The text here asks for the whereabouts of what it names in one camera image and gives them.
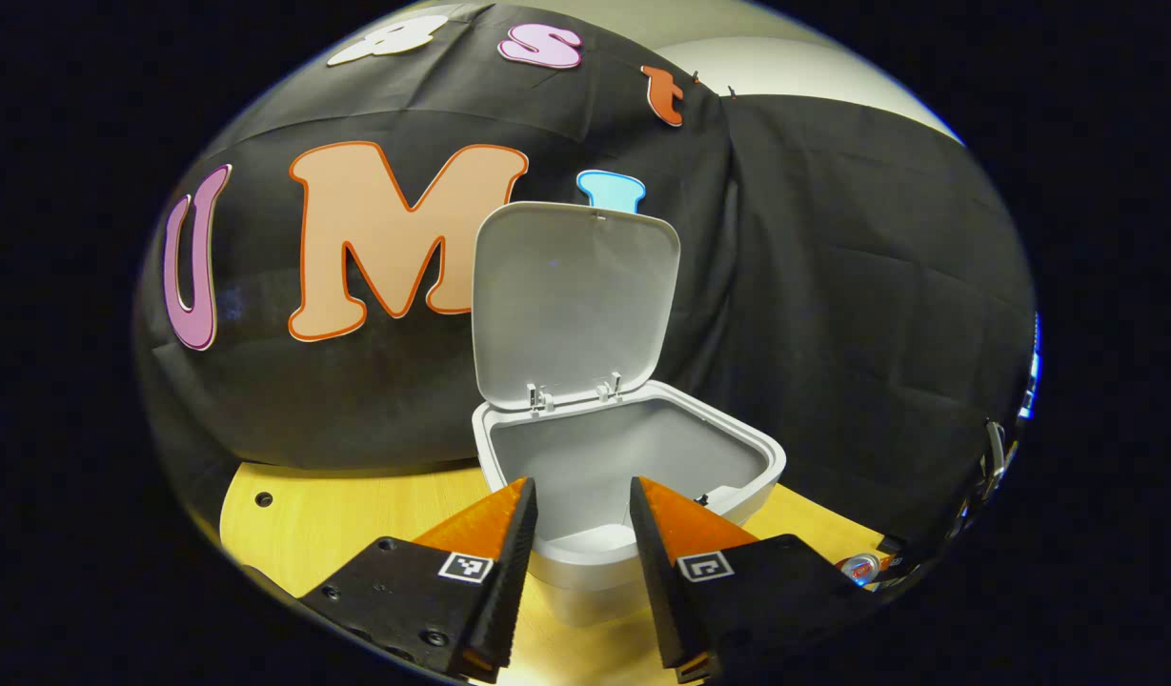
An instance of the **wooden table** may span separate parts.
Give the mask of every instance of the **wooden table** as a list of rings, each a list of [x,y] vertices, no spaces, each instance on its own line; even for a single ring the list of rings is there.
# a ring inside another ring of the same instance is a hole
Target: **wooden table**
[[[259,507],[267,492],[272,505]],[[488,495],[478,464],[437,472],[304,472],[245,464],[222,505],[220,537],[293,596],[303,596],[379,535],[411,540]],[[776,486],[744,529],[760,538],[795,534],[829,561],[872,553],[882,535]],[[677,685],[663,668],[649,609],[593,626],[550,616],[547,590],[527,576],[511,667],[499,685]]]

